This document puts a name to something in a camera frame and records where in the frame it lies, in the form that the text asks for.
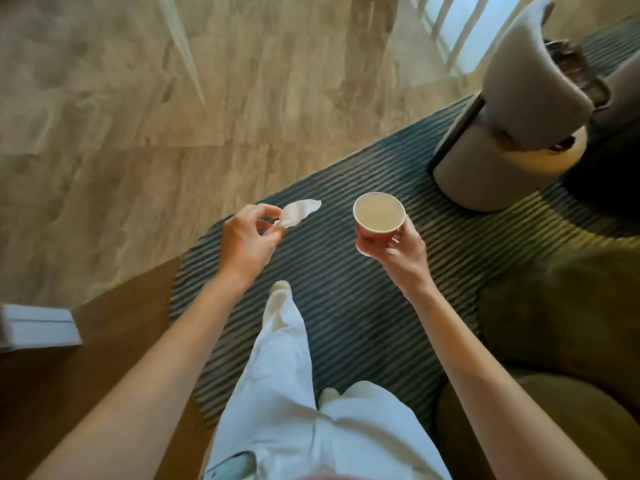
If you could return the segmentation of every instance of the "hand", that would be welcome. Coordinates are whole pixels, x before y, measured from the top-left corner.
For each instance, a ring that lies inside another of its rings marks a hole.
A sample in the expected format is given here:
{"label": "hand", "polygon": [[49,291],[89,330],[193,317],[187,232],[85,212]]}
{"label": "hand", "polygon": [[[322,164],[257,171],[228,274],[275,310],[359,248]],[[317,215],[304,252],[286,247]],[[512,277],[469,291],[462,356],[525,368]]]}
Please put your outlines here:
{"label": "hand", "polygon": [[404,218],[391,245],[357,237],[356,246],[380,262],[408,300],[417,292],[435,287],[427,263],[427,248],[409,216]]}
{"label": "hand", "polygon": [[[247,290],[269,262],[285,231],[261,217],[277,219],[281,213],[282,209],[266,203],[246,205],[225,222],[218,274],[239,282],[243,291]],[[260,235],[259,230],[266,232]]]}

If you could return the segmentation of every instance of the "person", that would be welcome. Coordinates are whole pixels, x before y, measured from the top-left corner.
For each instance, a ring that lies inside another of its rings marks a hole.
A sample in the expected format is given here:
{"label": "person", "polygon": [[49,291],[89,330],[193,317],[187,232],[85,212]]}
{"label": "person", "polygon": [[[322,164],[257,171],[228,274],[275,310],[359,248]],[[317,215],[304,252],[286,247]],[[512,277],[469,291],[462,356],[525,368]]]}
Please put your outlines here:
{"label": "person", "polygon": [[[263,217],[280,213],[272,205],[248,205],[225,223],[215,277],[33,480],[153,478],[232,308],[283,238],[284,230]],[[425,243],[408,217],[390,246],[362,238],[356,245],[411,302],[496,478],[604,478],[439,293]],[[450,478],[414,414],[382,387],[358,382],[343,395],[325,390],[319,403],[304,322],[291,287],[277,282],[220,419],[205,478]]]}

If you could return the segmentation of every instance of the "beige shoe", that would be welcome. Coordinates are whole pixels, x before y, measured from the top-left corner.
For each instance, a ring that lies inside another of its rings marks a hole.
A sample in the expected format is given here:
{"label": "beige shoe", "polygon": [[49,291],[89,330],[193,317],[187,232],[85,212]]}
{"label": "beige shoe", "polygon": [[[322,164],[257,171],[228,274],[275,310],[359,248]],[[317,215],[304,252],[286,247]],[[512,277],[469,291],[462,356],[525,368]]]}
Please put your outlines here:
{"label": "beige shoe", "polygon": [[291,293],[291,285],[289,284],[288,281],[284,281],[284,280],[276,281],[271,286],[271,291],[269,291],[269,296],[276,293],[276,291],[278,290],[285,290]]}
{"label": "beige shoe", "polygon": [[320,394],[320,398],[318,399],[318,409],[322,408],[326,403],[333,401],[334,399],[338,399],[340,397],[340,393],[334,389],[333,387],[327,387]]}

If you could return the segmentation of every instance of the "person's left arm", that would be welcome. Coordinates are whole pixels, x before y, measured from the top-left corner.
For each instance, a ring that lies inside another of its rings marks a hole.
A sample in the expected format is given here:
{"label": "person's left arm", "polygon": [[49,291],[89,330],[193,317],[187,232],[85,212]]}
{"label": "person's left arm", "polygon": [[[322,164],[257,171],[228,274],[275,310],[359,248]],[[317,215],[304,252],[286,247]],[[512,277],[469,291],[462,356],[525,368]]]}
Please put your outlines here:
{"label": "person's left arm", "polygon": [[32,473],[32,480],[151,479],[231,310],[267,264],[284,229],[248,205],[225,223],[218,273],[191,306]]}

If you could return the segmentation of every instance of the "forearm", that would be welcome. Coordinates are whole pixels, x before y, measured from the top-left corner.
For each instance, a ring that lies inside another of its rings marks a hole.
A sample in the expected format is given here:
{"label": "forearm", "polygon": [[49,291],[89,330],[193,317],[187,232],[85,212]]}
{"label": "forearm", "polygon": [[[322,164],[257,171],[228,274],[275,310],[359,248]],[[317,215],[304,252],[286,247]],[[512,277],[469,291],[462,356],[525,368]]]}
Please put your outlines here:
{"label": "forearm", "polygon": [[498,479],[602,479],[430,283],[408,297]]}
{"label": "forearm", "polygon": [[233,280],[215,278],[208,283],[31,478],[153,478],[242,292]]}

